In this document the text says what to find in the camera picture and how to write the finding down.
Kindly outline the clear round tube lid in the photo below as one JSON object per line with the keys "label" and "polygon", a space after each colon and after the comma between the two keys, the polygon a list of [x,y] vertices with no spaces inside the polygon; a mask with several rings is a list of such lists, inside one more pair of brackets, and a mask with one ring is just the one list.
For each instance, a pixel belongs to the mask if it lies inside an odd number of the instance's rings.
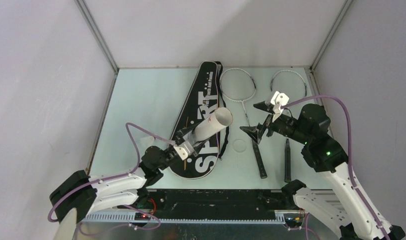
{"label": "clear round tube lid", "polygon": [[243,153],[247,148],[246,142],[242,139],[236,139],[233,142],[233,149],[238,153]]}

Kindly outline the white shuttlecock tube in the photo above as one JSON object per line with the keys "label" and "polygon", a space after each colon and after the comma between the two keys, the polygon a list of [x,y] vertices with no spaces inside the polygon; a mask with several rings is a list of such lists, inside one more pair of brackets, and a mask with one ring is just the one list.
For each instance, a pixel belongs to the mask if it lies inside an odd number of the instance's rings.
{"label": "white shuttlecock tube", "polygon": [[231,111],[226,107],[220,107],[198,124],[195,133],[204,141],[226,127],[229,127],[232,122],[233,115]]}

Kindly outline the white shuttlecock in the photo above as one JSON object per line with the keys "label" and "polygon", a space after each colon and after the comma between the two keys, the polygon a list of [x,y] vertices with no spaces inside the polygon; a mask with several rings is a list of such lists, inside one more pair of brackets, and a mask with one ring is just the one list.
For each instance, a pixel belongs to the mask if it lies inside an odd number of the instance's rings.
{"label": "white shuttlecock", "polygon": [[143,148],[148,148],[152,146],[155,142],[156,138],[154,136],[145,136],[139,139],[139,143]]}

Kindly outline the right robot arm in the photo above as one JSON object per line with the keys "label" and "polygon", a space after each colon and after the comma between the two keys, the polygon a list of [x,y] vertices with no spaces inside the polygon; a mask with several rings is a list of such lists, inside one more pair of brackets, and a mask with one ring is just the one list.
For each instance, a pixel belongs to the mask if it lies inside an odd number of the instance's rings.
{"label": "right robot arm", "polygon": [[256,143],[260,143],[263,134],[271,137],[279,133],[303,144],[301,154],[305,162],[331,185],[344,209],[315,197],[298,179],[282,187],[284,207],[308,211],[341,240],[402,240],[406,236],[402,227],[387,221],[366,196],[354,171],[349,169],[349,156],[328,134],[331,120],[323,106],[306,104],[298,118],[283,114],[275,117],[274,107],[264,101],[253,106],[268,112],[268,116],[264,123],[240,129]]}

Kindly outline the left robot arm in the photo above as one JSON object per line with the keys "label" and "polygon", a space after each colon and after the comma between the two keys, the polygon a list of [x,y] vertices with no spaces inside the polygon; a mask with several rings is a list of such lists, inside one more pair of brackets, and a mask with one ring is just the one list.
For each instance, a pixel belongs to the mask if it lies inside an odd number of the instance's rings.
{"label": "left robot arm", "polygon": [[52,208],[47,215],[49,222],[62,223],[73,212],[71,222],[74,228],[70,234],[74,236],[85,217],[94,212],[117,206],[136,210],[147,206],[147,188],[163,178],[163,170],[190,156],[197,156],[212,136],[218,136],[218,132],[202,123],[179,130],[173,140],[155,135],[131,122],[125,126],[128,132],[130,127],[137,128],[166,142],[168,147],[149,146],[144,154],[137,154],[138,161],[132,169],[115,175],[89,176],[84,170],[74,172],[50,194]]}

